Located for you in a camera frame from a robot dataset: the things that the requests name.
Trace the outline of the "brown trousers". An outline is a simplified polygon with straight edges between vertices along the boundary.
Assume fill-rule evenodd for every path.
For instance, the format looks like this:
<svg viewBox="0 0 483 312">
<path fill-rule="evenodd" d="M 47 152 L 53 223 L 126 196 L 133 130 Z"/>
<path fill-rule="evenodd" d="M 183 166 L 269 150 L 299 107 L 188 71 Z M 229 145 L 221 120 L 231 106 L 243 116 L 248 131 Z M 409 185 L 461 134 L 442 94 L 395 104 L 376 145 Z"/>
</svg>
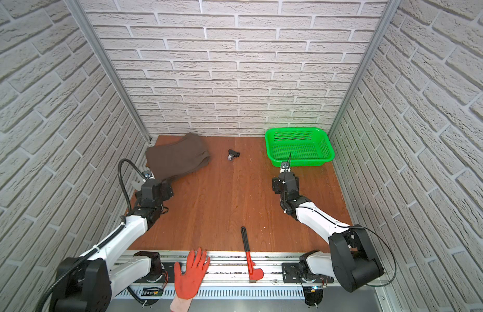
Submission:
<svg viewBox="0 0 483 312">
<path fill-rule="evenodd" d="M 147 165 L 158 181 L 172 182 L 204 168 L 210 152 L 200 136 L 188 133 L 178 142 L 146 150 Z"/>
</svg>

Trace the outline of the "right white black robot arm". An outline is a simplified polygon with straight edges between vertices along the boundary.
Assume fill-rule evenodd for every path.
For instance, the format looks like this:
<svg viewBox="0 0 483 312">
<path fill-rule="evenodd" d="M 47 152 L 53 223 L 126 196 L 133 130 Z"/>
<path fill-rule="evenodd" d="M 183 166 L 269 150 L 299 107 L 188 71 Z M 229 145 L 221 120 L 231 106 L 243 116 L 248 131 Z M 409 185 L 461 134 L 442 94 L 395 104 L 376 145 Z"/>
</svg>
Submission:
<svg viewBox="0 0 483 312">
<path fill-rule="evenodd" d="M 312 282 L 333 278 L 346 291 L 353 292 L 384 275 L 384 266 L 366 228 L 349 226 L 320 210 L 299 193 L 299 179 L 289 170 L 281 170 L 272 179 L 272 188 L 280 195 L 284 213 L 308 226 L 330 248 L 328 254 L 316 250 L 300 257 L 297 274 L 301 279 Z"/>
</svg>

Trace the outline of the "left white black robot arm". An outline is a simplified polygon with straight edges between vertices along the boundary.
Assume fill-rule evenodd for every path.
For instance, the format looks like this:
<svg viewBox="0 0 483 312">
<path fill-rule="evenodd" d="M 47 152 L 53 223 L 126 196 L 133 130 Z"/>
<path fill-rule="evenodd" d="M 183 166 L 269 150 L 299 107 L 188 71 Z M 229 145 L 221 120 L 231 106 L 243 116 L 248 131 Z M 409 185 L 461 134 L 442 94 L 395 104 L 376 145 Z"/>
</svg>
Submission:
<svg viewBox="0 0 483 312">
<path fill-rule="evenodd" d="M 158 252 L 140 251 L 123 265 L 117 260 L 163 214 L 163 203 L 173 197 L 168 181 L 149 179 L 136 194 L 136 206 L 118 228 L 79 257 L 63 260 L 56 280 L 37 305 L 50 311 L 106 311 L 116 295 L 142 279 L 163 276 Z"/>
</svg>

